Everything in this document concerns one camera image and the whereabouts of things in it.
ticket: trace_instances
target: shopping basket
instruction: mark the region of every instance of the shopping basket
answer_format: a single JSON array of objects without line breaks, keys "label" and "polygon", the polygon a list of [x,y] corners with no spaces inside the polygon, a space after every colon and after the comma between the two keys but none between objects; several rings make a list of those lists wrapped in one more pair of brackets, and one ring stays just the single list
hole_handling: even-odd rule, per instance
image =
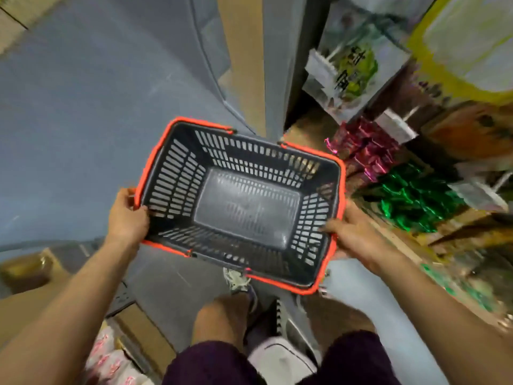
[{"label": "shopping basket", "polygon": [[150,211],[143,243],[311,294],[337,247],[318,229],[342,217],[344,178],[333,155],[178,117],[135,193]]}]

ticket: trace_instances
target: person's left hand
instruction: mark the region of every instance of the person's left hand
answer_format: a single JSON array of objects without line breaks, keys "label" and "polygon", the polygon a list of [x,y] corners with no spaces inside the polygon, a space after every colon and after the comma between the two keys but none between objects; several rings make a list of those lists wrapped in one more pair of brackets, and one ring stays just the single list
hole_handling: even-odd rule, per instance
[{"label": "person's left hand", "polygon": [[137,248],[148,233],[150,218],[148,207],[133,210],[133,191],[121,188],[109,214],[106,242],[119,243],[127,248]]}]

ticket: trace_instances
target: white sneaker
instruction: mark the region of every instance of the white sneaker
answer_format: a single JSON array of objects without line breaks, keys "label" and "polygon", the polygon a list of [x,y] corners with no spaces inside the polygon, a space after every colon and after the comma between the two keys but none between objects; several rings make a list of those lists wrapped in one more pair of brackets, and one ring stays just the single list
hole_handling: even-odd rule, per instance
[{"label": "white sneaker", "polygon": [[231,294],[241,291],[246,292],[250,297],[249,313],[253,313],[257,309],[258,297],[255,289],[249,283],[251,278],[244,276],[241,272],[223,267],[223,276],[230,288]]}]

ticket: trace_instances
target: basket bottom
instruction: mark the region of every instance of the basket bottom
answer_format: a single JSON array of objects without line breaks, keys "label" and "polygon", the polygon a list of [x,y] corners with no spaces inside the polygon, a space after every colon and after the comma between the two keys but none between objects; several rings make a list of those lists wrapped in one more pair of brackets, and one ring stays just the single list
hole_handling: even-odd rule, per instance
[{"label": "basket bottom", "polygon": [[225,234],[286,249],[301,194],[254,177],[212,168],[193,220]]}]

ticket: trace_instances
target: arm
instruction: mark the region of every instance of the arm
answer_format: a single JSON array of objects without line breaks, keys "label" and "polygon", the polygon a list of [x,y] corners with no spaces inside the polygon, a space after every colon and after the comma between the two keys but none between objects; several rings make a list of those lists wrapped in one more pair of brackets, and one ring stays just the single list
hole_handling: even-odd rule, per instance
[{"label": "arm", "polygon": [[383,279],[452,385],[507,384],[513,378],[513,349],[501,335],[436,285],[348,201],[344,221],[325,231]]},{"label": "arm", "polygon": [[101,249],[41,315],[0,352],[0,378],[9,385],[73,383],[83,369],[107,309],[138,244],[148,232],[146,208],[130,209],[121,189]]}]

